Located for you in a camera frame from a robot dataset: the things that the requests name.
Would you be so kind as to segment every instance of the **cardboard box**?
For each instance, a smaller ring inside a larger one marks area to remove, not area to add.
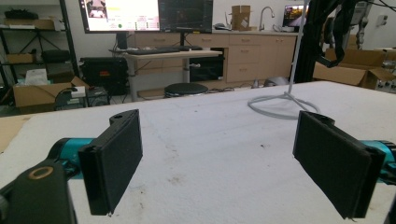
[[[347,49],[358,49],[358,44],[356,43],[358,41],[358,38],[355,35],[350,35],[349,39],[347,40]]]
[[[237,31],[250,30],[250,6],[233,6],[232,13],[233,23],[232,29]]]
[[[69,73],[69,75],[67,75],[67,73],[60,74],[63,78],[69,77],[68,82],[65,83],[39,86],[14,86],[13,90],[16,107],[22,114],[54,111],[55,98],[60,91],[71,88],[72,86],[89,87],[80,78],[70,76],[70,74],[71,73]]]
[[[34,63],[35,55],[30,53],[8,54],[7,60],[9,63]]]
[[[33,25],[36,29],[41,30],[55,30],[53,20],[17,20],[17,19],[4,19],[5,25]]]
[[[326,58],[335,60],[333,49],[326,50]],[[391,81],[395,76],[383,69],[385,54],[375,50],[347,49],[344,60],[336,67],[315,65],[314,79],[328,80],[374,90],[378,80]]]

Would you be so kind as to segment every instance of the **monitor screen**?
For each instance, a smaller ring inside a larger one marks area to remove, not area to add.
[[[158,0],[163,32],[212,33],[213,0]]]
[[[285,6],[283,14],[283,26],[299,27],[303,17],[304,6]]]
[[[78,0],[85,33],[159,31],[157,0]]]

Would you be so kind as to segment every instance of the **metal shelving unit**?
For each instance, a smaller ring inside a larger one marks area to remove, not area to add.
[[[66,10],[66,4],[65,4],[65,0],[38,0],[35,1],[35,3],[33,4],[33,6],[56,6],[56,4],[58,4],[61,8],[61,12],[62,12],[62,17],[63,17],[63,21],[64,21],[64,30],[62,30],[62,33],[64,33],[66,35],[66,39],[67,39],[67,46],[68,46],[68,50],[70,52],[70,60],[68,61],[68,63],[71,63],[72,68],[73,68],[73,72],[76,76],[78,76],[79,71],[78,71],[78,62],[76,59],[76,53],[74,50],[74,43],[73,43],[73,37],[70,31],[70,25],[69,25],[69,20],[68,20],[68,16],[67,16],[67,10]],[[11,6],[31,6],[32,2],[29,3],[23,3],[23,2],[16,2],[14,0],[12,1],[8,1],[6,0],[6,2],[1,3],[1,5],[5,6],[5,5],[11,5]],[[53,47],[55,47],[56,49],[58,49],[58,47],[56,45],[54,45],[53,43],[51,43],[50,40],[48,40],[46,37],[44,37],[41,33],[45,33],[45,32],[59,32],[59,31],[55,31],[55,30],[40,30],[40,29],[33,29],[33,30],[28,30],[28,29],[10,29],[10,28],[0,28],[0,38],[3,44],[3,48],[4,48],[4,53],[5,54],[9,54],[9,53],[14,53],[14,52],[10,52],[7,46],[7,40],[6,37],[4,35],[4,32],[30,32],[30,33],[35,33],[35,36],[33,37],[33,39],[31,39],[30,41],[27,41],[27,44],[21,49],[20,53],[23,52],[27,46],[29,46],[34,39],[38,39],[38,43],[39,43],[39,47],[41,48],[41,51],[43,51],[43,45],[42,45],[42,41],[46,41],[48,43],[50,43]],[[17,80],[17,75],[15,72],[15,66],[18,65],[22,65],[22,64],[46,64],[44,62],[34,62],[34,63],[6,63],[6,62],[1,62],[0,61],[0,75],[1,78],[3,79],[4,82],[4,88],[2,89],[2,91],[7,91],[11,88],[11,86],[8,83],[7,80],[7,74],[4,70],[4,66],[9,66],[10,71],[12,73],[12,78],[14,79],[15,83],[18,81]]]

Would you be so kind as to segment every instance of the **desk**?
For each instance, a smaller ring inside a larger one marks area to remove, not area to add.
[[[285,86],[33,115],[0,155],[0,186],[42,161],[64,137],[95,137],[108,118],[139,109],[143,159],[112,217],[93,217],[82,180],[69,187],[79,223],[355,223],[343,220],[292,156],[297,120],[273,119],[248,100]],[[293,86],[360,140],[396,142],[396,95],[331,82]],[[270,101],[284,112],[291,101]],[[396,188],[377,184],[358,223],[383,223]]]
[[[133,55],[125,54],[124,57],[128,63],[129,85],[131,89],[132,102],[137,101],[136,90],[136,73],[134,62],[138,60],[165,60],[165,59],[183,59],[183,82],[190,82],[190,58],[214,57],[222,52],[214,50],[190,50],[173,53]]]

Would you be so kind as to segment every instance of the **wall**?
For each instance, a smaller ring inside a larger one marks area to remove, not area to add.
[[[386,0],[393,6],[394,1]],[[67,6],[67,12],[70,20],[70,27],[75,44],[75,50],[77,59],[83,57],[109,57],[111,53],[108,51],[112,49],[115,44],[115,35],[106,34],[85,34],[82,22],[81,14],[78,8],[77,0],[65,0]],[[250,16],[250,26],[259,26],[261,11],[264,7],[270,6],[275,12],[275,17],[271,18],[269,10],[264,11],[263,23],[266,30],[271,30],[273,24],[279,25],[283,19],[283,8],[285,5],[303,4],[304,1],[287,1],[287,0],[214,0],[214,18],[213,23],[222,22],[225,23],[225,15],[231,13],[231,6],[234,5],[251,5],[252,11]],[[8,9],[3,3],[0,3],[0,13],[3,17],[4,9]],[[388,15],[388,24],[381,27],[375,27],[376,19],[378,15]],[[366,35],[364,48],[389,48],[396,47],[396,13],[388,8],[373,6],[369,17],[369,24],[366,27]]]

